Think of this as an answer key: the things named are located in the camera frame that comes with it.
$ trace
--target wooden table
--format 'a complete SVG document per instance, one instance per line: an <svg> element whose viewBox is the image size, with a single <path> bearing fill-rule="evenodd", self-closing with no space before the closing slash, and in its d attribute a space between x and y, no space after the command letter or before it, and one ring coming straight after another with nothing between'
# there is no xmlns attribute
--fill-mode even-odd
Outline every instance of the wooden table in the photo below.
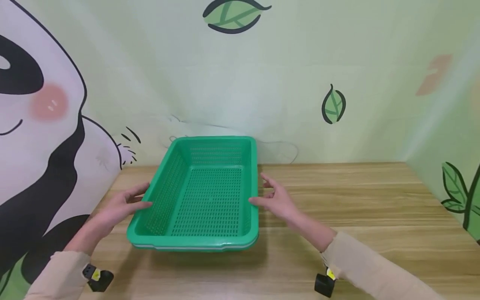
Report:
<svg viewBox="0 0 480 300"><path fill-rule="evenodd" d="M480 297L480 247L405 164L259 168L310 216L364 242L447 299ZM124 170L105 198L149 181L155 170ZM92 258L114 281L105 293L86 288L82 300L321 299L313 290L324 270L319 253L269 212L260 211L260 237L243 252L135 249L125 236L129 221L116 226ZM332 298L371 299L345 281L337 281Z"/></svg>

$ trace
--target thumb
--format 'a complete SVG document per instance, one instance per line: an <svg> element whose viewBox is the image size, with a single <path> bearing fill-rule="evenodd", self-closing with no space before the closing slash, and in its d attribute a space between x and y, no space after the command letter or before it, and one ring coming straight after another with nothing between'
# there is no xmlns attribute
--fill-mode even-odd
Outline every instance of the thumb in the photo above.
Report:
<svg viewBox="0 0 480 300"><path fill-rule="evenodd" d="M248 199L248 202L255 206L268 206L269 199L263 198L263 197L252 197Z"/></svg>

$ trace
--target green plastic basket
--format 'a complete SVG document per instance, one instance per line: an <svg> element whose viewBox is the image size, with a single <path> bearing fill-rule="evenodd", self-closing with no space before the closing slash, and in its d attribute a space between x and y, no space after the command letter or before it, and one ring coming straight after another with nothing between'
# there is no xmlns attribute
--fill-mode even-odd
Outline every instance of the green plastic basket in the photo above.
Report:
<svg viewBox="0 0 480 300"><path fill-rule="evenodd" d="M257 148L248 136L182 137L171 144L127 237L162 251L244 250L258 237Z"/></svg>

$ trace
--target panda face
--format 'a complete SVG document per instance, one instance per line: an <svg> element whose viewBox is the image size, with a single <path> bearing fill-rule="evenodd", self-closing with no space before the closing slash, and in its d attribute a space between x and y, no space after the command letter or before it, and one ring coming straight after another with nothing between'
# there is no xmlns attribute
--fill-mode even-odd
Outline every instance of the panda face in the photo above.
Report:
<svg viewBox="0 0 480 300"><path fill-rule="evenodd" d="M75 131L85 98L55 38L15 1L0 0L0 155L51 154Z"/></svg>

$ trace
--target green leaf drawing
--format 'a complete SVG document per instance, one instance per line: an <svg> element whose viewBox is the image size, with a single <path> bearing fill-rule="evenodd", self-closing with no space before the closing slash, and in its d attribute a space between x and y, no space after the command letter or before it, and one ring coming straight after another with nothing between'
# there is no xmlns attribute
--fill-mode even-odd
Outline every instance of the green leaf drawing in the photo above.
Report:
<svg viewBox="0 0 480 300"><path fill-rule="evenodd" d="M465 205L463 228L467 230L475 240L480 240L480 166L473 176L472 185Z"/></svg>
<svg viewBox="0 0 480 300"><path fill-rule="evenodd" d="M340 91L333 89L333 84L330 84L330 91L325 96L322 103L322 116L328 124L337 123L345 112L347 103L345 97Z"/></svg>
<svg viewBox="0 0 480 300"><path fill-rule="evenodd" d="M472 212L480 216L480 207L476 205L472 206Z"/></svg>
<svg viewBox="0 0 480 300"><path fill-rule="evenodd" d="M255 0L215 0L203 13L208 27L226 34L237 34L252 28L260 19L263 7Z"/></svg>
<svg viewBox="0 0 480 300"><path fill-rule="evenodd" d="M457 200L464 207L467 202L467 187L460 171L451 163L442 164L444 188L451 199Z"/></svg>
<svg viewBox="0 0 480 300"><path fill-rule="evenodd" d="M462 203L458 202L455 199L447 199L442 201L442 205L452 213L462 214L465 212L465 207Z"/></svg>

